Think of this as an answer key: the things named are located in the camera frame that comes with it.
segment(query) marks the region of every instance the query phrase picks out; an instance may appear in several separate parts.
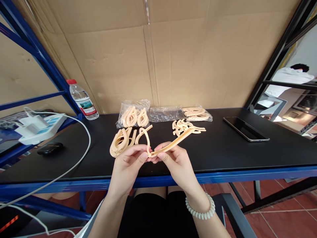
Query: black pants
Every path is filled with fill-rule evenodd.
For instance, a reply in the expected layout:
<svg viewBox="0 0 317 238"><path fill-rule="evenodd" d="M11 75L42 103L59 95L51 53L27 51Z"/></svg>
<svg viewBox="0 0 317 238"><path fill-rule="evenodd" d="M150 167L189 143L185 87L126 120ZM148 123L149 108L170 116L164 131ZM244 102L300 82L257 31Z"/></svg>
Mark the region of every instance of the black pants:
<svg viewBox="0 0 317 238"><path fill-rule="evenodd" d="M119 238L198 237L193 217L185 205L183 191L159 195L137 195L122 218Z"/></svg>

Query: black table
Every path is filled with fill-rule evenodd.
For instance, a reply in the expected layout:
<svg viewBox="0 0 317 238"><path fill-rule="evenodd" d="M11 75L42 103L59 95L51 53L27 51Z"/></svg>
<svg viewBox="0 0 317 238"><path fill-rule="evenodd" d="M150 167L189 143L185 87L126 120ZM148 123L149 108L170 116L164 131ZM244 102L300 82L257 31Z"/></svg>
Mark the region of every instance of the black table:
<svg viewBox="0 0 317 238"><path fill-rule="evenodd" d="M266 120L244 108L211 109L213 122L194 122L206 132L191 134L179 146L185 148L200 183L235 182L263 179L317 176L316 143ZM223 117L237 116L258 129L268 142L248 142ZM101 115L84 123L90 131L91 148L81 164L58 182L41 192L106 190L114 158L109 148L118 129L117 114ZM151 147L173 141L172 122L153 123L149 130ZM58 155L43 157L32 153L0 174L0 189L6 195L33 191L66 172L87 148L86 131L77 123L56 138L65 149ZM139 143L146 143L142 136ZM134 187L175 185L163 162L145 163Z"/></svg>
<svg viewBox="0 0 317 238"><path fill-rule="evenodd" d="M243 108L208 110L213 122L194 122L206 132L192 134L179 146L185 148L195 173L277 169L317 166L317 144ZM223 117L237 116L261 131L268 142L248 142ZM60 181L110 178L114 158L109 148L118 129L117 114L101 115L93 121L85 120L90 131L91 149L81 164ZM173 141L172 122L153 123L149 130L151 147ZM0 174L0 184L48 182L72 167L85 152L88 136L77 123L57 136L52 142L61 142L65 149L56 156L43 157L32 153ZM140 144L146 143L141 137ZM164 163L146 163L138 177L169 175Z"/></svg>

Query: white cable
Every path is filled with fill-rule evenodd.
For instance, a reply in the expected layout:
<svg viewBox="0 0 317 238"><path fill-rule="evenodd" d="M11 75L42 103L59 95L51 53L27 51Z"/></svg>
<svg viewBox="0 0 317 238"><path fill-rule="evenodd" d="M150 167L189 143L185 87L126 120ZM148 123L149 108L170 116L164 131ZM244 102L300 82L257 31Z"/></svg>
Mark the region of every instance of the white cable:
<svg viewBox="0 0 317 238"><path fill-rule="evenodd" d="M64 232L64 231L70 232L70 233L72 233L73 236L76 236L76 234L73 231L71 231L71 230L59 230L59 231L56 231L56 232L53 232L53 233L49 233L49 230L47 229L47 226L43 222L41 222L40 219L38 219L36 216L32 215L31 213L28 213L27 211L23 210L21 207L14 206L14 205L8 205L7 203L6 204L5 203L0 203L0 205L6 205L6 206L9 206L9 207L13 207L13 208L18 209L19 211L23 212L24 214L30 216L31 218L36 220L42 227L44 227L45 233L48 236L52 235L52 234L59 233L59 232Z"/></svg>
<svg viewBox="0 0 317 238"><path fill-rule="evenodd" d="M67 116L67 115L60 114L60 113L55 113L55 112L35 112L35 111L33 111L32 109L30 109L30 108L28 108L28 107L24 107L24 110L25 110L25 111L26 111L26 109L29 109L31 112L33 112L33 113L35 113L35 114L41 114L41 113L43 113L43 114L47 114L47 113L49 113L49 114L56 114L56 115L62 115L62 116L65 116L65 117L69 117L69 118L71 118L71 119L73 119L73 120L75 120L75 121L78 121L80 124L83 125L83 127L84 127L84 128L86 129L86 131L87 131L88 138L89 138L88 147L87 147L87 150L85 151L84 155L81 157L81 159L80 159L72 168L70 168L68 171L66 171L65 173L63 173L61 176L55 178L55 179L52 180L51 182L49 182L49 183L43 185L42 187L40 187L40 188L34 190L33 192L30 192L30 193L28 193L28 194L26 194L26 195L24 195L24 196L22 196L22 197L20 197L20 198L17 198L17 199L15 199L15 200L11 201L11 202L8 202L8 203L6 203L6 204L0 206L0 209L5 208L5 207L7 207L7 206L9 206L9 205L11 205L11 204L13 204L13 203L15 203L15 202L18 202L18 201L20 201L20 200L22 200L22 199L24 199L24 198L26 198L26 197L28 197L28 196L34 194L34 193L40 191L41 189L47 187L48 185L51 185L51 184L54 183L56 180L58 180L58 179L60 179L61 177L65 176L67 173L69 173L71 170L73 170L73 169L84 159L84 157L86 156L86 154L87 154L87 152L88 152L88 150L89 150L89 148L90 148L90 144L91 144L90 133L89 133L87 127L84 125L84 123L82 123L80 120L75 119L75 118L73 118L73 117L71 117L71 116Z"/></svg>

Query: blue metal frame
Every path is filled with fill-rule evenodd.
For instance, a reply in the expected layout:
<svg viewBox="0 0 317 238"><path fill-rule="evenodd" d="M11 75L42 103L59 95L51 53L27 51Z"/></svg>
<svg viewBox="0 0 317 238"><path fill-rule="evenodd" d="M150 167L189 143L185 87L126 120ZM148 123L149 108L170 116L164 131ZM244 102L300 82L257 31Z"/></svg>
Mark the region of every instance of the blue metal frame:
<svg viewBox="0 0 317 238"><path fill-rule="evenodd" d="M12 197L5 197L1 195L0 200L4 202L10 202L12 201ZM66 207L54 202L50 202L42 198L34 197L34 196L29 196L21 201L18 201L15 203L15 205L18 205L21 207L33 208L35 210L54 213L54 214L67 216L67 217L71 217L71 218L75 218L79 220L88 221L92 217L91 214L88 214L88 213L85 213L70 207Z"/></svg>
<svg viewBox="0 0 317 238"><path fill-rule="evenodd" d="M58 89L58 92L56 93L2 104L0 105L0 111L52 97L63 96L73 111L77 114L78 119L81 120L82 112L72 99L67 82L11 0L0 0L0 14L9 24L11 29L14 30L13 32L4 24L0 23L0 32L32 54L34 59ZM3 165L6 161L12 158L17 158L33 147L34 145L22 145L18 147L14 151L2 156L0 158L0 165Z"/></svg>
<svg viewBox="0 0 317 238"><path fill-rule="evenodd" d="M86 211L86 191L79 192L79 204L80 204L80 210L85 212Z"/></svg>
<svg viewBox="0 0 317 238"><path fill-rule="evenodd" d="M81 114L79 107L70 95L69 86L64 77L11 0L0 0L0 14L15 31L13 32L4 24L0 24L0 32L33 55L58 91L65 92L60 95L64 97L77 115Z"/></svg>
<svg viewBox="0 0 317 238"><path fill-rule="evenodd" d="M317 166L294 167L281 169L261 169L249 171L231 171L196 174L200 184L205 183L223 183L254 181L266 179L287 179L287 178L305 178L317 177ZM24 195L45 185L46 182L39 183L21 183L21 184L1 184L0 191L6 196ZM42 189L41 193L51 192L79 192L108 190L110 179L92 179L78 181L56 181L53 184ZM160 187L174 186L175 181L171 176L156 176L136 178L134 188L140 187Z"/></svg>
<svg viewBox="0 0 317 238"><path fill-rule="evenodd" d="M48 99L48 98L53 98L53 97L56 97L56 96L64 95L65 93L67 93L67 92L66 91L60 91L60 92L57 92L57 93L46 94L46 95L39 96L39 97L23 99L23 100L20 100L20 101L15 101L15 102L2 104L2 105L0 105L0 111L6 110L6 109L10 109L10 108L13 108L13 107L17 107L17 106L26 105L26 104L29 104L29 103L32 103L32 102L41 101L41 100L44 100L44 99Z"/></svg>

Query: beaded bracelet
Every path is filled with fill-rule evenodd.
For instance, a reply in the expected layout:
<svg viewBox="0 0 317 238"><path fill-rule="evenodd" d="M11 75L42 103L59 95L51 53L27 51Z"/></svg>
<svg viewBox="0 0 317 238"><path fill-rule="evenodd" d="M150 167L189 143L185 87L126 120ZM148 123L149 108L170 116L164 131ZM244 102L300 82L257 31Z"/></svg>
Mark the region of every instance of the beaded bracelet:
<svg viewBox="0 0 317 238"><path fill-rule="evenodd" d="M212 216L215 214L215 203L214 201L212 200L211 196L206 193L209 201L210 201L210 210L206 213L199 213L199 212L196 212L194 209L191 208L191 206L189 205L188 203L188 200L187 200L187 197L185 199L185 204L187 206L187 209L188 211L193 215L195 216L196 218L198 219L202 219L202 220L207 220L207 219L210 219L212 218Z"/></svg>

